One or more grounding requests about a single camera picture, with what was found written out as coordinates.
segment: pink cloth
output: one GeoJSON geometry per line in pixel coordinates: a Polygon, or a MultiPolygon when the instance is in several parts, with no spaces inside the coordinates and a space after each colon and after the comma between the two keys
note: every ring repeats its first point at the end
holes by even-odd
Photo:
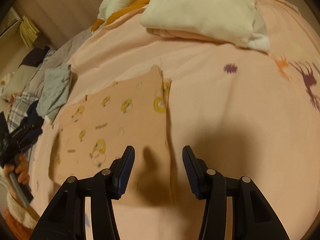
{"type": "MultiPolygon", "coordinates": [[[[172,79],[167,136],[175,203],[134,207],[114,201],[121,239],[197,239],[204,201],[191,194],[181,158],[185,145],[224,176],[251,177],[291,240],[301,239],[314,221],[320,210],[320,38],[286,4],[257,2],[269,55],[153,35],[139,23],[140,9],[102,28],[70,59],[76,83],[61,112],[154,64],[172,79]]],[[[40,214],[55,190],[47,174],[58,124],[43,129],[31,185],[40,214]]]]}
{"type": "Polygon", "coordinates": [[[93,177],[131,145],[135,161],[122,205],[171,202],[166,102],[170,81],[157,66],[140,77],[115,81],[59,116],[49,177],[62,185],[69,176],[93,177]]]}

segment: gray cloth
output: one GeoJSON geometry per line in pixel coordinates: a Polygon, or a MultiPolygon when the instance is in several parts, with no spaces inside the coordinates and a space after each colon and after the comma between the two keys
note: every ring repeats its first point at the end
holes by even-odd
{"type": "Polygon", "coordinates": [[[91,27],[71,40],[67,41],[60,49],[58,49],[50,57],[46,57],[42,66],[26,87],[26,91],[37,98],[41,98],[42,90],[44,88],[44,74],[47,69],[62,66],[68,62],[72,55],[79,49],[79,47],[91,37],[91,27]]]}
{"type": "Polygon", "coordinates": [[[56,117],[60,107],[68,100],[70,83],[70,65],[62,65],[45,71],[44,89],[36,108],[39,116],[50,115],[50,120],[56,117]]]}

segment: human hand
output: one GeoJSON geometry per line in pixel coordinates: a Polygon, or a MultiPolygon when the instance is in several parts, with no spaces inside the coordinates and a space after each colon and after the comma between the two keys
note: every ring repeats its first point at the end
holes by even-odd
{"type": "Polygon", "coordinates": [[[20,161],[20,164],[16,168],[14,168],[15,167],[14,165],[9,165],[9,164],[6,164],[3,168],[3,174],[4,174],[4,177],[6,178],[9,186],[12,185],[10,178],[9,178],[9,173],[11,171],[15,171],[17,174],[19,174],[18,183],[22,183],[23,185],[27,185],[30,181],[30,176],[28,174],[28,172],[29,172],[28,162],[23,154],[21,154],[19,156],[19,161],[20,161]]]}

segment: orange fabric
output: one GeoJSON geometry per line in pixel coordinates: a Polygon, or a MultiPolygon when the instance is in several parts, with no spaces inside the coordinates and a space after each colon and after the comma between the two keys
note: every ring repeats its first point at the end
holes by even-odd
{"type": "Polygon", "coordinates": [[[148,5],[149,2],[150,2],[150,0],[137,0],[137,1],[135,1],[130,6],[123,8],[123,9],[111,14],[104,25],[107,26],[107,25],[113,23],[114,21],[119,19],[121,16],[148,5]]]}
{"type": "Polygon", "coordinates": [[[144,5],[146,5],[146,4],[149,4],[150,3],[150,0],[137,0],[137,1],[135,1],[134,3],[132,3],[130,6],[132,6],[132,5],[137,5],[137,4],[144,4],[144,5]]]}
{"type": "Polygon", "coordinates": [[[32,234],[32,229],[26,228],[18,222],[10,213],[9,209],[4,210],[4,220],[6,221],[10,230],[14,233],[18,240],[29,240],[32,234]]]}
{"type": "Polygon", "coordinates": [[[91,31],[92,31],[92,32],[95,32],[96,30],[98,30],[99,26],[100,26],[101,24],[103,24],[103,23],[104,23],[104,20],[102,20],[102,19],[96,19],[96,21],[93,23],[93,25],[92,25],[92,27],[91,27],[91,31]]]}

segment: orange print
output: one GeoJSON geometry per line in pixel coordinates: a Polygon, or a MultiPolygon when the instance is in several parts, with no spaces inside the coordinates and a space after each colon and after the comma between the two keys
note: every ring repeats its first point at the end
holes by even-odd
{"type": "Polygon", "coordinates": [[[281,76],[282,76],[285,80],[290,81],[290,80],[291,80],[291,77],[284,72],[284,68],[286,68],[286,67],[289,66],[289,64],[288,64],[288,62],[287,62],[287,59],[281,57],[281,60],[276,60],[276,59],[274,59],[274,61],[276,62],[276,65],[277,65],[277,67],[278,67],[278,70],[279,70],[281,76]]]}

